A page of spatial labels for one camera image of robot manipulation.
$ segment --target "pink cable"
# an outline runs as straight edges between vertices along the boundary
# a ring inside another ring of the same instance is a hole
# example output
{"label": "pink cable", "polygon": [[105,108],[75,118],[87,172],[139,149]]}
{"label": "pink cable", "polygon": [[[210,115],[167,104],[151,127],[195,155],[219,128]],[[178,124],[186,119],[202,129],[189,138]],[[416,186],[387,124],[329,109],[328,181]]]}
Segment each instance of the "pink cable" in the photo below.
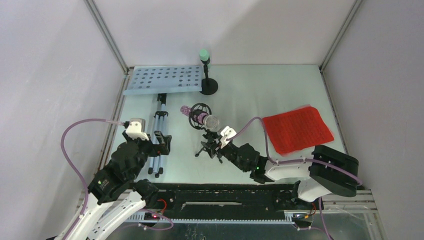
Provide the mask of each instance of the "pink cable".
{"label": "pink cable", "polygon": [[171,224],[171,226],[164,227],[164,228],[154,228],[154,227],[151,227],[151,226],[143,225],[143,224],[141,224],[141,223],[133,223],[133,224],[129,224],[129,225],[126,225],[126,226],[120,227],[118,230],[119,230],[119,231],[121,231],[121,230],[123,230],[123,229],[131,228],[131,227],[143,227],[143,228],[150,229],[150,230],[154,230],[154,231],[165,231],[165,230],[172,229],[172,228],[174,227],[174,223],[172,222],[172,220],[171,220],[171,219],[169,219],[169,218],[167,218],[166,216],[164,216],[164,215],[162,215],[162,214],[159,214],[159,213],[154,212],[154,211],[150,211],[150,210],[148,210],[148,209],[140,209],[140,211],[141,211],[141,212],[148,212],[148,213],[151,213],[151,214],[153,214],[153,215],[158,216],[158,217],[159,217],[159,218],[161,218],[161,219],[166,219],[166,220],[167,220],[167,221]]}
{"label": "pink cable", "polygon": [[244,131],[246,131],[246,129],[249,127],[249,125],[254,121],[254,120],[259,120],[260,121],[260,123],[261,123],[261,125],[262,125],[262,128],[263,128],[263,133],[264,133],[264,135],[265,135],[265,152],[266,152],[266,156],[268,157],[268,160],[271,162],[271,163],[273,163],[273,164],[277,164],[277,165],[283,165],[283,164],[295,164],[295,163],[302,163],[302,162],[311,162],[311,163],[316,163],[316,164],[321,164],[321,165],[324,165],[324,166],[327,166],[327,167],[329,167],[329,168],[332,168],[332,169],[334,169],[334,170],[337,170],[337,171],[339,171],[339,172],[341,172],[341,173],[343,173],[343,174],[345,174],[345,175],[347,175],[347,176],[349,176],[349,177],[351,177],[352,179],[354,179],[355,181],[357,181],[357,183],[359,184],[359,185],[362,185],[363,184],[363,182],[362,182],[362,180],[361,179],[359,179],[357,176],[355,176],[354,174],[352,174],[352,173],[350,173],[350,172],[348,172],[348,171],[346,171],[346,170],[344,170],[344,169],[342,169],[342,168],[340,168],[340,167],[338,167],[338,166],[335,166],[335,165],[333,165],[333,164],[330,164],[330,163],[328,163],[328,162],[325,162],[325,161],[320,161],[320,160],[316,160],[316,159],[305,159],[305,160],[303,160],[303,159],[293,159],[293,160],[286,160],[286,161],[276,161],[276,160],[274,160],[274,159],[272,159],[271,157],[270,157],[270,153],[269,153],[269,150],[268,150],[268,136],[267,136],[267,131],[266,131],[266,129],[265,129],[265,123],[264,123],[264,121],[262,120],[262,118],[260,118],[260,117],[258,117],[258,116],[255,116],[254,118],[252,118],[236,135],[234,135],[233,137],[230,137],[230,138],[227,138],[227,140],[228,141],[231,141],[231,140],[233,140],[233,139],[235,139],[235,138],[237,138],[238,136],[240,136]]}
{"label": "pink cable", "polygon": [[[348,172],[348,171],[346,171],[346,170],[344,170],[344,169],[342,169],[342,168],[340,168],[340,167],[338,167],[338,166],[335,166],[335,165],[333,165],[333,164],[330,164],[330,163],[328,163],[328,162],[325,162],[325,161],[320,161],[320,160],[316,160],[316,159],[309,159],[309,158],[306,158],[306,159],[293,159],[293,160],[286,160],[286,161],[275,161],[274,159],[272,159],[271,157],[270,157],[270,153],[269,153],[269,151],[268,151],[268,137],[267,137],[267,130],[265,129],[265,123],[264,123],[264,120],[262,120],[262,118],[260,118],[259,116],[255,116],[254,118],[252,118],[236,135],[234,135],[233,137],[230,137],[230,138],[227,138],[227,140],[229,140],[229,141],[231,141],[231,140],[233,140],[233,139],[235,139],[235,138],[237,138],[238,136],[240,136],[244,131],[246,131],[246,129],[249,127],[249,125],[254,121],[254,120],[256,120],[256,119],[258,119],[259,121],[260,121],[260,123],[261,123],[261,125],[262,125],[262,128],[263,128],[263,133],[264,133],[264,135],[265,135],[265,151],[266,151],[266,156],[268,157],[268,160],[271,162],[271,163],[273,163],[273,164],[277,164],[277,165],[284,165],[284,164],[295,164],[295,163],[302,163],[302,162],[309,162],[309,163],[316,163],[316,164],[321,164],[321,165],[324,165],[324,166],[327,166],[327,167],[329,167],[329,168],[332,168],[332,169],[334,169],[334,170],[336,170],[336,171],[339,171],[339,172],[341,172],[341,173],[343,173],[343,174],[345,174],[345,175],[347,175],[347,176],[349,176],[350,178],[352,178],[352,179],[354,179],[355,181],[357,181],[357,183],[359,184],[359,185],[362,185],[363,184],[363,181],[361,180],[361,179],[359,179],[359,177],[357,177],[357,176],[355,176],[354,174],[352,174],[352,173],[350,173],[350,172]],[[327,230],[327,226],[326,226],[326,223],[324,222],[324,216],[323,216],[323,210],[322,210],[322,208],[321,208],[321,203],[322,203],[322,198],[320,197],[319,198],[319,214],[320,214],[320,216],[321,216],[321,221],[322,221],[322,225],[324,226],[324,230],[322,230],[322,229],[319,229],[319,228],[317,228],[317,227],[311,227],[311,229],[317,229],[317,230],[320,230],[320,231],[322,231],[322,232],[324,232],[326,235],[327,235],[327,238],[329,239],[329,240],[333,240],[333,238],[331,237],[331,235],[329,234],[329,231]]]}
{"label": "pink cable", "polygon": [[323,198],[322,197],[318,198],[319,216],[321,217],[321,222],[322,222],[322,225],[324,226],[324,232],[327,235],[328,240],[333,240],[329,231],[327,230],[326,222],[324,221],[323,209],[321,207],[322,203],[323,203]]}
{"label": "pink cable", "polygon": [[[77,121],[77,122],[73,123],[72,125],[68,126],[67,129],[62,134],[62,138],[60,139],[60,148],[62,149],[62,153],[63,153],[67,163],[70,165],[70,167],[73,169],[73,171],[78,175],[79,179],[81,180],[82,186],[84,187],[84,203],[82,205],[81,211],[79,212],[80,215],[83,215],[86,212],[87,201],[89,199],[89,189],[88,189],[87,182],[84,179],[83,175],[80,173],[80,171],[78,171],[78,169],[77,169],[77,167],[75,167],[74,163],[72,163],[71,159],[69,158],[69,156],[68,156],[68,154],[65,150],[65,137],[66,137],[66,134],[73,127],[75,127],[79,124],[87,123],[87,122],[106,122],[106,123],[110,123],[110,124],[123,125],[122,122],[118,122],[118,121],[106,120],[106,119],[102,119],[102,118],[89,118],[89,119],[84,119],[84,120]],[[63,240],[66,240],[67,237],[69,236],[69,234],[71,234],[72,230],[75,228],[78,221],[80,221],[79,217],[77,217],[75,219],[75,221],[73,221],[72,225],[70,226],[68,231],[63,236]]]}

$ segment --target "microphone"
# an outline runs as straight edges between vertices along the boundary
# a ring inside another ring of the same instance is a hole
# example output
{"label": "microphone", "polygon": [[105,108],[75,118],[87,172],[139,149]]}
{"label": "microphone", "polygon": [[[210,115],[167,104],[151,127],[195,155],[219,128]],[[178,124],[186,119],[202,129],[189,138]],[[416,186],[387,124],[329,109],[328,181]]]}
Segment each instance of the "microphone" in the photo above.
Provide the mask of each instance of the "microphone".
{"label": "microphone", "polygon": [[190,125],[195,129],[205,127],[207,130],[213,130],[220,125],[219,118],[212,115],[211,109],[204,103],[197,103],[193,107],[184,105],[179,111],[188,117]]}

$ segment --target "black round base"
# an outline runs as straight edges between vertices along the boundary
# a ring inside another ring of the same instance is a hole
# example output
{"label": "black round base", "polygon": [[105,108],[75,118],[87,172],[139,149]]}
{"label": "black round base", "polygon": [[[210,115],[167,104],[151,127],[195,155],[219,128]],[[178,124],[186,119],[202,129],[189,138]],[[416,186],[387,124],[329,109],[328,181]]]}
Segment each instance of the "black round base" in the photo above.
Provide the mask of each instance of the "black round base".
{"label": "black round base", "polygon": [[218,83],[213,78],[209,78],[208,80],[201,80],[201,91],[200,93],[203,95],[212,95],[218,91]]}

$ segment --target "glass panel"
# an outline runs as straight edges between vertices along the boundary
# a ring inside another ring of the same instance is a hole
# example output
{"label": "glass panel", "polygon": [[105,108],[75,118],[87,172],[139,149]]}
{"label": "glass panel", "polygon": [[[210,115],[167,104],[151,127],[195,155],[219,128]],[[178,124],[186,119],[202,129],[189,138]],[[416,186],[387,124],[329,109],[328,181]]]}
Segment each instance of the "glass panel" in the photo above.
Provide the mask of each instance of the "glass panel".
{"label": "glass panel", "polygon": [[[314,216],[313,227],[322,228],[319,214]],[[328,213],[324,220],[335,240],[371,240],[363,214]],[[112,233],[107,240],[327,240],[318,230],[297,231],[290,224],[175,224],[166,231],[143,230],[129,227]]]}

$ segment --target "red cloth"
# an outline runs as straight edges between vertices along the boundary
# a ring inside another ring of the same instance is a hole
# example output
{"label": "red cloth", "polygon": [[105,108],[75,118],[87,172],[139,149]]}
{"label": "red cloth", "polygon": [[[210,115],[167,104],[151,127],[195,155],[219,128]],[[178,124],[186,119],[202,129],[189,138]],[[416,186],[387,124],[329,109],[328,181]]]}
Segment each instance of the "red cloth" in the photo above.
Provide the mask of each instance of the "red cloth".
{"label": "red cloth", "polygon": [[264,117],[263,122],[275,151],[281,155],[334,141],[320,113],[312,106]]}

